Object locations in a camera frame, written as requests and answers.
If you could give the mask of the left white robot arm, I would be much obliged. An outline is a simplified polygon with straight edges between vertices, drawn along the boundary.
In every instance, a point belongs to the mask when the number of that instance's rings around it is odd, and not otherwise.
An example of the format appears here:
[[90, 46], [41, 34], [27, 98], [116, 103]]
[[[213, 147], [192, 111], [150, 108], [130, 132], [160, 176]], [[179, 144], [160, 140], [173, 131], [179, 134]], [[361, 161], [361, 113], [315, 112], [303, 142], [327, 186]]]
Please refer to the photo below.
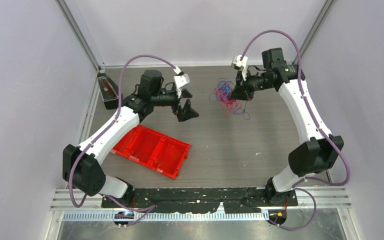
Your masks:
[[164, 88], [164, 78], [158, 70], [145, 70], [135, 92], [125, 97], [121, 108], [98, 131], [78, 145], [68, 144], [62, 152], [62, 177], [69, 186], [87, 196], [110, 195], [121, 207], [133, 202], [129, 183], [104, 173], [101, 165], [113, 147], [138, 126], [154, 107], [171, 107], [179, 122], [197, 118], [191, 107], [192, 94], [188, 74], [176, 70], [172, 87]]

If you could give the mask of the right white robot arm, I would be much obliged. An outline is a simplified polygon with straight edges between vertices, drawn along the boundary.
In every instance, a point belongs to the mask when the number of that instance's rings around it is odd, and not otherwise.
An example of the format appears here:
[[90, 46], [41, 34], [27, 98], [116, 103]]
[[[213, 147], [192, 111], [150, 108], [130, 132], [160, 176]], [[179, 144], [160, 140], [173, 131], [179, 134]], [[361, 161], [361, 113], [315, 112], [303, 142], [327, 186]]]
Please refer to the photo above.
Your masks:
[[309, 94], [305, 75], [297, 64], [288, 64], [281, 48], [262, 52], [263, 72], [252, 75], [246, 56], [237, 55], [231, 66], [237, 70], [230, 99], [251, 101], [254, 93], [275, 89], [286, 103], [299, 136], [299, 146], [288, 155], [288, 165], [271, 177], [263, 192], [270, 205], [279, 205], [293, 193], [298, 181], [331, 169], [344, 146], [340, 135], [334, 136], [319, 115]]

